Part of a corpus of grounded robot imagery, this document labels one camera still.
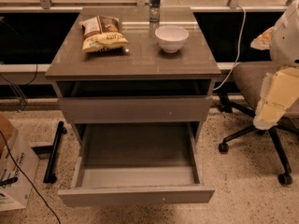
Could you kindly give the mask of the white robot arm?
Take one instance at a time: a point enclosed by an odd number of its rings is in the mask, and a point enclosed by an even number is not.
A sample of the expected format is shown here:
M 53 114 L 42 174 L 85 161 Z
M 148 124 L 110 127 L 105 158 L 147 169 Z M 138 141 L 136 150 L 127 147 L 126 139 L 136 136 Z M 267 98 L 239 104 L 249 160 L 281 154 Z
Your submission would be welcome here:
M 275 25 L 254 38 L 250 46 L 268 49 L 271 60 L 280 66 L 275 74 L 265 75 L 253 120 L 256 128 L 269 130 L 299 98 L 299 0 L 293 1 Z

